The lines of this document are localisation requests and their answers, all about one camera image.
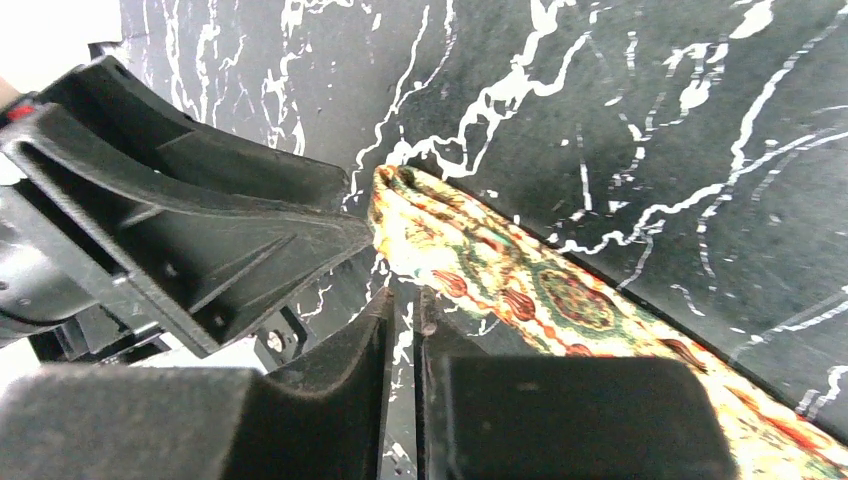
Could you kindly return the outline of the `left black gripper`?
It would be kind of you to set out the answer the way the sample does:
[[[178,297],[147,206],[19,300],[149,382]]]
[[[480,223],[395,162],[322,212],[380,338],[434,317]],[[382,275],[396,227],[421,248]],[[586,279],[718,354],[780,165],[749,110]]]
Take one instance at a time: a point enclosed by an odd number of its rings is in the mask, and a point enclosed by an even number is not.
[[[187,184],[48,105],[1,133],[1,344],[42,362],[206,357],[371,239],[358,218]]]

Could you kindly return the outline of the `colourful floral patterned tie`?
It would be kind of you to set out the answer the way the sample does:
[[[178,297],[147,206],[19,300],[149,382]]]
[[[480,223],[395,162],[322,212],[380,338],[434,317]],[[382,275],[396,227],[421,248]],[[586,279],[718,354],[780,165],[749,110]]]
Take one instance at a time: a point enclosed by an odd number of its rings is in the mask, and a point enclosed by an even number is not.
[[[679,360],[705,387],[744,479],[843,479],[847,445],[696,340],[472,196],[411,166],[378,166],[368,207],[391,269],[560,356]]]

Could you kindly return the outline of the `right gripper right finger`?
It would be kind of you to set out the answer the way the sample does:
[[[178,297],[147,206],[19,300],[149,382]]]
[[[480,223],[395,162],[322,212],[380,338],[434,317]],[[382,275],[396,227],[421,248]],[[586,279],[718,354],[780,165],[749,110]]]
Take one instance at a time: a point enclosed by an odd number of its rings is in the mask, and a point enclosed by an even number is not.
[[[415,322],[422,479],[735,479],[696,376],[657,357],[493,355],[444,315]]]

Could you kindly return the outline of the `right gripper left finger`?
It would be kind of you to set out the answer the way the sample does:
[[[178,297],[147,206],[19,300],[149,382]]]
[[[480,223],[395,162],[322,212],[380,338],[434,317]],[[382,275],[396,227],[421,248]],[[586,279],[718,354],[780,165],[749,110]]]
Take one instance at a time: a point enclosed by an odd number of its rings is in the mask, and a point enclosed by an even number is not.
[[[1,398],[5,479],[374,479],[394,297],[269,374],[45,366]]]

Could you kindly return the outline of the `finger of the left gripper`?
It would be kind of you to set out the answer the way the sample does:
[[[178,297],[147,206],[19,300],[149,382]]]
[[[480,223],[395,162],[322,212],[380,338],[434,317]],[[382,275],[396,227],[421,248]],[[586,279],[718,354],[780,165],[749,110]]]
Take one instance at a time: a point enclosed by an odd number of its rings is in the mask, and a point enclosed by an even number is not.
[[[37,94],[112,147],[178,181],[269,200],[334,208],[349,184],[332,164],[194,120],[112,56],[78,66]]]

